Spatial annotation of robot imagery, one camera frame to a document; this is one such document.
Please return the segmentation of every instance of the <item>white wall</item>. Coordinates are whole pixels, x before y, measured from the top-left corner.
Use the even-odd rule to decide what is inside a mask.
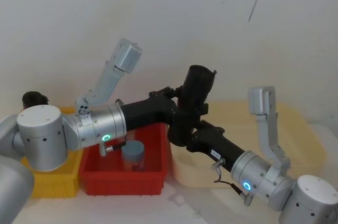
[[[120,37],[143,48],[113,99],[182,84],[189,65],[218,71],[210,99],[254,85],[312,121],[338,124],[338,0],[0,0],[1,116],[37,90],[72,105],[95,85]]]

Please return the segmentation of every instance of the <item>gray cylindrical joint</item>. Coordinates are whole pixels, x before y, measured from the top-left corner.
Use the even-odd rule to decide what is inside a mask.
[[[144,158],[144,145],[140,141],[127,141],[122,147],[122,157],[125,161],[139,162]]]
[[[38,105],[22,111],[17,123],[29,165],[52,171],[67,160],[61,112],[55,106]]]
[[[281,224],[329,222],[338,207],[338,192],[328,182],[313,175],[298,178],[279,216]]]

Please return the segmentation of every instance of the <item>beige plastic tray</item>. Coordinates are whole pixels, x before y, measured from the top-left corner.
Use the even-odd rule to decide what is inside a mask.
[[[277,104],[278,138],[280,146],[291,159],[288,174],[317,175],[326,160],[326,154],[314,132],[301,114],[285,104]],[[249,114],[245,101],[218,101],[209,105],[204,120],[223,127],[224,136],[244,150],[263,156],[259,149],[255,117]],[[218,177],[211,168],[213,160],[202,153],[190,153],[184,147],[171,144],[172,169],[176,180],[192,188],[226,188],[226,184],[213,183]],[[232,181],[230,173],[222,168],[222,179]]]

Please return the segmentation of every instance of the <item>yellow plastic bin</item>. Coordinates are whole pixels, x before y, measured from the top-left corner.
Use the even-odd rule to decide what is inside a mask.
[[[74,108],[61,107],[62,113],[71,114]],[[68,152],[64,165],[51,172],[38,172],[31,169],[26,158],[22,163],[32,171],[35,178],[32,198],[74,198],[79,191],[79,166],[83,150]]]

